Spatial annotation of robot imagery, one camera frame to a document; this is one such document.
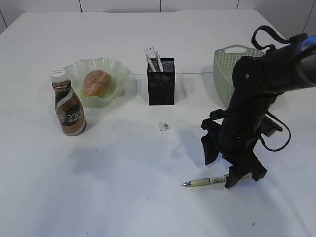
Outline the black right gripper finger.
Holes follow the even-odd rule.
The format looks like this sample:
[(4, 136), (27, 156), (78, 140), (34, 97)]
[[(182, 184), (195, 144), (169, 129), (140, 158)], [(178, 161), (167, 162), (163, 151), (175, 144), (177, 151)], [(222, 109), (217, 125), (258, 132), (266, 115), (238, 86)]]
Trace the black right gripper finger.
[(222, 153), (221, 148), (218, 145), (217, 138), (211, 134), (207, 134), (201, 138), (201, 143), (204, 149), (204, 163), (205, 165), (212, 164)]
[(231, 167), (229, 167), (229, 173), (228, 177), (226, 178), (225, 188), (229, 189), (233, 187), (240, 179), (248, 174), (249, 171), (232, 165)]

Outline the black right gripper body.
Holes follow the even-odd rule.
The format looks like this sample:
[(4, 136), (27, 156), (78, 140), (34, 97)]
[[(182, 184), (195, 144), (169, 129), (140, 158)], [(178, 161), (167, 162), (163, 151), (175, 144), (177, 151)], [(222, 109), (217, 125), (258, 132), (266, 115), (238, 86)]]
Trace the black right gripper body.
[(232, 72), (234, 92), (228, 108), (212, 111), (201, 127), (217, 138), (223, 158), (234, 166), (249, 171), (255, 181), (262, 179), (266, 168), (255, 156), (258, 128), (268, 107), (277, 95), (264, 93), (264, 81), (269, 79), (284, 60), (271, 56), (243, 56)]

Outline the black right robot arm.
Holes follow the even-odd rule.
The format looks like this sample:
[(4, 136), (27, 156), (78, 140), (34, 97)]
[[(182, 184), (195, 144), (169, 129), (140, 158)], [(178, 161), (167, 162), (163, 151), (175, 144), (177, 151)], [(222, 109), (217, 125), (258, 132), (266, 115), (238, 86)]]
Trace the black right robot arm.
[(283, 131), (286, 124), (269, 112), (276, 98), (288, 91), (316, 84), (316, 39), (296, 35), (283, 48), (268, 46), (261, 57), (243, 56), (232, 72), (234, 92), (227, 109), (214, 110), (201, 127), (205, 164), (218, 154), (230, 163), (226, 188), (251, 174), (258, 181), (266, 174), (253, 149), (257, 142)]

